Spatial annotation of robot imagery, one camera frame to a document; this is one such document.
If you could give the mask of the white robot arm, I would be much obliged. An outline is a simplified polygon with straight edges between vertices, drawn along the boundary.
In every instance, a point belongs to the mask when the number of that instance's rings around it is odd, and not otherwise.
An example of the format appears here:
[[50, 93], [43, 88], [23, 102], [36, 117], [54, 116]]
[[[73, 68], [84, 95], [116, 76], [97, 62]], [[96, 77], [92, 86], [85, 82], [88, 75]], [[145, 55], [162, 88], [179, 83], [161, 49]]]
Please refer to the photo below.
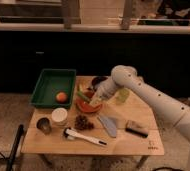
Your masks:
[[[97, 106], [113, 97], [123, 87], [133, 91], [156, 113], [164, 116], [190, 142], [190, 106], [143, 82], [138, 78], [134, 67], [115, 66], [111, 75], [99, 84], [90, 104]], [[190, 152], [186, 171], [190, 171]]]

